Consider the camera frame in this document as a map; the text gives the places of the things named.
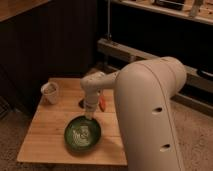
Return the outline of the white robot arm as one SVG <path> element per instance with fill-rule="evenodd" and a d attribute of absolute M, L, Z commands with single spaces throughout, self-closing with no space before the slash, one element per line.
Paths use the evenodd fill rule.
<path fill-rule="evenodd" d="M 101 92 L 113 91 L 128 171 L 185 171 L 170 99 L 182 89 L 186 78 L 186 69 L 178 59 L 162 57 L 81 79 L 88 119 L 96 111 Z"/>

